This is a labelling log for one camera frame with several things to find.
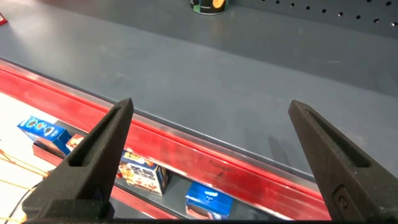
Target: shelf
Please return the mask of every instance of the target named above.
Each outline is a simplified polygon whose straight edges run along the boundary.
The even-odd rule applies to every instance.
[[[395,39],[237,5],[208,17],[182,0],[0,7],[8,61],[109,100],[132,97],[137,113],[311,179],[287,114],[300,100],[398,175]]]
[[[145,215],[142,212],[137,211],[114,198],[111,198],[109,201],[111,202],[115,210],[114,218],[138,218],[138,219],[151,218],[150,216]]]
[[[85,132],[73,128],[62,121],[57,121],[55,124],[67,128],[72,135],[86,135]],[[188,192],[192,181],[181,177],[180,175],[173,174],[172,172],[170,173],[171,180],[163,196],[151,193],[147,190],[139,189],[137,187],[132,187],[128,185],[126,181],[122,178],[116,178],[114,183],[115,186],[119,187],[125,192],[132,194],[151,205],[155,205],[156,207],[159,207],[160,209],[163,209],[166,212],[175,215],[176,217],[191,219],[193,217],[187,215],[185,212],[185,194]],[[242,203],[238,200],[233,200],[233,206],[231,208],[231,213],[229,214],[228,219],[247,220],[250,218],[250,215],[255,215],[258,220],[281,220],[268,213],[255,209],[252,206],[246,205],[245,203]]]

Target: snack box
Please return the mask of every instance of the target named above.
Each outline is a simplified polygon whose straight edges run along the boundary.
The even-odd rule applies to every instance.
[[[119,164],[119,171],[129,185],[163,195],[169,175],[164,167],[124,151]]]
[[[34,142],[39,142],[47,146],[51,151],[66,156],[70,153],[70,150],[66,147],[66,143],[72,136],[63,127],[33,116],[23,120],[17,127]]]
[[[230,196],[194,182],[185,196],[185,209],[198,219],[224,220],[228,218],[232,201]]]
[[[80,134],[75,134],[68,142],[67,148],[72,151],[80,142],[83,140],[84,136]]]

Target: store shelf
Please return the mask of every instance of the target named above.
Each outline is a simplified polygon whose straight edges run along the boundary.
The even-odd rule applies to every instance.
[[[359,8],[354,7],[356,3],[351,4],[346,15],[335,23],[330,21],[337,19],[340,8],[328,7],[324,14],[327,24],[313,21],[319,11],[295,7],[311,17],[293,12],[280,14],[282,9],[292,11],[283,0],[275,7],[269,4],[271,1],[261,1],[266,9],[272,7],[272,12],[242,7],[248,1],[235,2],[240,5],[208,17],[193,13],[188,1],[183,0],[99,0],[95,5],[78,0],[5,0],[0,2],[0,8],[10,23],[0,29],[0,57],[108,102],[132,97],[138,115],[171,127],[173,133],[181,131],[199,137],[313,180],[287,114],[291,100],[300,100],[398,175],[398,164],[392,159],[398,156],[396,28],[385,26],[383,19],[390,16],[385,14],[380,17],[381,23],[372,24],[389,29],[382,35],[375,31],[378,28],[373,27],[370,33],[363,29],[363,21],[371,19],[373,8],[383,12],[382,4],[375,3],[381,1],[368,4],[374,7],[361,20],[352,20]],[[312,1],[311,7],[318,9],[325,2]],[[395,5],[389,6],[393,7],[389,12],[396,12]],[[19,93],[19,82],[8,85],[2,86],[2,91],[21,100],[29,101],[26,92],[38,94],[29,90],[37,83],[24,85]],[[89,107],[96,113],[89,108],[83,112],[55,111],[54,108],[63,109],[73,103],[53,88],[46,93],[61,95],[64,101],[51,102],[43,94],[41,103],[29,103],[51,111],[53,116],[63,116],[64,121],[85,131],[106,111],[95,102],[90,102]],[[73,118],[73,113],[90,122]],[[269,176],[263,170],[268,169],[257,166],[261,168],[243,172],[232,159],[215,159],[215,147],[208,147],[207,154],[196,153],[198,148],[193,150],[187,144],[177,148],[175,141],[164,140],[166,137],[161,134],[165,133],[151,133],[149,138],[140,128],[135,131],[141,140],[151,139],[150,146],[167,146],[164,152],[186,153],[184,159],[191,161],[170,159],[159,150],[146,152],[146,146],[131,141],[139,154],[146,153],[145,156],[201,182],[211,182],[261,209],[275,210],[293,219],[328,218],[319,192],[302,179],[292,182],[309,191],[297,191],[296,185],[285,182],[280,187],[272,185],[272,191],[254,190],[267,185]],[[199,156],[205,159],[198,161]],[[251,160],[245,161],[244,156],[239,161],[249,164]],[[225,175],[223,182],[228,183],[236,176],[233,172],[238,172],[245,177],[243,182],[251,183],[250,189],[242,192],[243,185],[232,188],[217,182],[215,177],[221,171],[210,166],[209,161],[217,165],[230,162],[228,166],[233,171],[226,171],[230,175]],[[208,175],[201,174],[191,170],[187,165],[190,162],[212,170]],[[267,200],[258,201],[253,194]]]
[[[152,217],[143,214],[140,211],[137,211],[130,206],[127,206],[126,204],[111,198],[109,200],[111,204],[113,205],[113,208],[115,210],[114,217],[115,218],[138,218],[138,219],[150,219]]]
[[[112,107],[106,101],[2,61],[0,79],[3,80],[0,83],[2,91],[9,96],[87,132]],[[314,183],[137,114],[133,115],[126,147],[277,217],[330,218]],[[43,158],[46,157],[55,165],[60,162],[51,155]],[[193,164],[201,169],[192,169]],[[120,189],[116,192],[125,194]],[[174,218],[154,207],[144,209],[159,217]]]
[[[57,121],[55,124],[67,128],[72,135],[86,135],[85,132],[73,128],[62,121]],[[188,192],[192,181],[180,175],[173,174],[172,172],[170,175],[171,180],[163,196],[151,193],[147,190],[139,189],[137,187],[132,187],[128,185],[127,182],[122,178],[116,178],[114,183],[115,186],[119,187],[125,192],[132,194],[151,205],[155,205],[156,207],[159,207],[160,209],[163,209],[167,213],[175,215],[176,217],[189,219],[193,218],[187,215],[185,212],[185,194]],[[228,219],[247,220],[250,218],[250,215],[255,215],[258,220],[281,220],[280,218],[255,209],[254,207],[246,205],[238,200],[233,200],[233,206]]]

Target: blue box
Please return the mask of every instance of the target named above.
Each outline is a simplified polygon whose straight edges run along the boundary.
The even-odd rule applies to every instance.
[[[28,135],[31,140],[44,144],[51,151],[66,156],[70,153],[66,144],[72,136],[63,127],[33,116],[23,120],[17,127]]]
[[[185,209],[199,219],[224,220],[228,218],[233,199],[197,182],[192,183],[185,196]]]
[[[169,176],[164,167],[132,152],[124,151],[119,171],[129,185],[163,195]]]

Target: orange string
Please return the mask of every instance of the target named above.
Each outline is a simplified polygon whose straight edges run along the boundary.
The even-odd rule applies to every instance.
[[[19,167],[21,167],[21,168],[23,168],[23,169],[25,169],[25,170],[31,171],[31,172],[33,172],[33,173],[35,173],[35,174],[41,175],[42,177],[48,177],[48,176],[49,176],[49,172],[48,172],[48,171],[41,170],[41,169],[39,169],[39,168],[37,168],[37,167],[35,167],[35,166],[32,166],[32,165],[30,165],[30,164],[28,164],[28,163],[26,163],[26,162],[24,162],[24,161],[22,161],[22,160],[19,160],[19,159],[15,158],[15,157],[12,157],[12,156],[6,154],[6,153],[5,153],[3,150],[1,150],[1,149],[0,149],[0,154],[2,154],[2,155],[6,158],[6,159],[5,159],[5,158],[0,157],[0,159],[4,160],[4,161],[6,161],[6,162],[9,162],[9,163],[14,164],[14,165],[16,165],[16,166],[19,166]],[[37,172],[36,170],[33,170],[33,169],[29,168],[29,167],[22,166],[22,165],[18,164],[16,161],[18,161],[18,162],[20,162],[20,163],[23,163],[23,164],[25,164],[25,165],[27,165],[27,166],[30,166],[30,167],[32,167],[32,168],[34,168],[34,169],[36,169],[36,170],[39,170],[39,171],[42,172],[42,173]]]
[[[11,182],[6,181],[6,180],[0,180],[0,182],[4,182],[4,183],[6,183],[6,184],[11,184],[11,185],[16,186],[16,187],[20,187],[20,188],[23,188],[23,189],[26,189],[26,190],[33,191],[33,189],[30,188],[30,187],[24,187],[24,186],[22,186],[22,185],[15,184],[15,183],[11,183]]]

